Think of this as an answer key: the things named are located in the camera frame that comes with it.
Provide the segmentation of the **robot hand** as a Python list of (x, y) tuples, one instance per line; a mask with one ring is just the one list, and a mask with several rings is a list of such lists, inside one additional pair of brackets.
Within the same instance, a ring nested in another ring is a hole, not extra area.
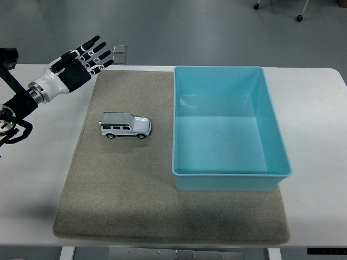
[(77, 90), (113, 64), (112, 59), (106, 61), (111, 54), (109, 50), (96, 56), (106, 46), (105, 42), (95, 46), (99, 39), (100, 36), (94, 36), (46, 66), (43, 76), (29, 84), (29, 94), (37, 103), (47, 103), (58, 95)]

